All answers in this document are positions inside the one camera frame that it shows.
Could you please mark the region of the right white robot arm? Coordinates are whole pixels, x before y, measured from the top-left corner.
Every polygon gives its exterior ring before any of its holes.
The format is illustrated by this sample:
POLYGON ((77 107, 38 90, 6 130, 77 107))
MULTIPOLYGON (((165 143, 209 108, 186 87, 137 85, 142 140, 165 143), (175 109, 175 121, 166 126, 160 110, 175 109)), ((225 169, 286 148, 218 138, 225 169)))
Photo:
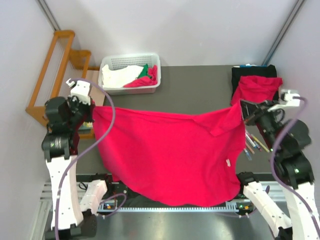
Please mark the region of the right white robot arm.
POLYGON ((251 172, 237 175, 233 192, 247 197, 261 214, 276 240, 318 240, 320 215, 315 201, 315 177, 303 149, 311 144, 308 126, 300 115, 308 100, 297 91, 285 89, 280 99, 254 103, 240 100, 247 126, 257 126, 270 150, 271 174, 282 187, 289 215, 263 190, 251 172))

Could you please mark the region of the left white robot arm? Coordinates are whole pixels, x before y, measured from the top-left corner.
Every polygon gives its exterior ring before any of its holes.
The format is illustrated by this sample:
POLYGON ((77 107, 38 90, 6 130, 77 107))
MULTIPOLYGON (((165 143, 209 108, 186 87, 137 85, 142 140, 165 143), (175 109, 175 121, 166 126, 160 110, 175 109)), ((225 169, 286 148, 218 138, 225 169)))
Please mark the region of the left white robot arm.
POLYGON ((56 96, 44 104, 47 133, 42 141, 52 192, 51 227, 46 240, 81 240, 97 234, 97 211, 103 198, 114 191, 105 177, 95 176, 79 199, 76 165, 80 136, 78 130, 92 123, 95 103, 90 97, 92 86, 100 86, 85 78, 70 78, 68 97, 56 96))

